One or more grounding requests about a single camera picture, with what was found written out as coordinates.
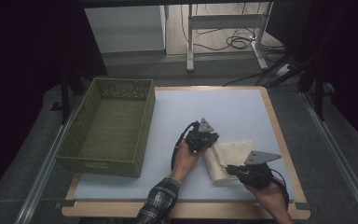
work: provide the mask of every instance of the wooden border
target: wooden border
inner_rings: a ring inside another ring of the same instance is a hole
[[[289,203],[289,214],[293,219],[308,219],[310,210],[299,210],[296,203],[307,203],[298,180],[295,166],[284,141],[281,128],[275,116],[267,90],[263,87],[156,87],[156,91],[227,91],[259,90],[268,111],[272,128],[275,132],[287,172],[293,182],[296,194],[294,202]],[[73,200],[81,174],[76,174],[68,190],[66,200]],[[63,207],[62,213],[67,217],[136,217],[144,202],[90,202],[78,201],[73,207]],[[272,219],[258,203],[177,203],[171,212],[172,218],[217,218],[217,219]]]

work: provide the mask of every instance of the metal stand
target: metal stand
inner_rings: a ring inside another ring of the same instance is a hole
[[[193,16],[192,5],[188,5],[188,42],[187,42],[187,71],[194,71],[194,52],[193,52],[193,30],[197,29],[236,29],[236,28],[258,28],[255,37],[252,38],[252,49],[262,70],[268,69],[266,60],[261,50],[260,42],[266,30],[269,12],[272,3],[264,13],[245,14],[245,15],[204,15]]]

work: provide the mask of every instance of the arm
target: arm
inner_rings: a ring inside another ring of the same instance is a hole
[[[272,215],[277,223],[294,223],[289,213],[286,211],[282,192],[276,184],[271,182],[269,186],[264,189],[256,189],[248,185],[245,185],[245,187],[254,194],[260,205]]]
[[[181,183],[202,155],[203,152],[190,152],[185,142],[180,144],[170,176],[165,177],[149,191],[135,223],[168,223],[168,214],[176,203]]]

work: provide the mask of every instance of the green plastic basket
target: green plastic basket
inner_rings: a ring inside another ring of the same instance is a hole
[[[74,172],[141,176],[155,102],[153,80],[94,78],[55,158]]]

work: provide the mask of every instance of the basket handle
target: basket handle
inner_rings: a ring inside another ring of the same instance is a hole
[[[106,161],[86,161],[85,165],[89,168],[109,169],[109,163]]]

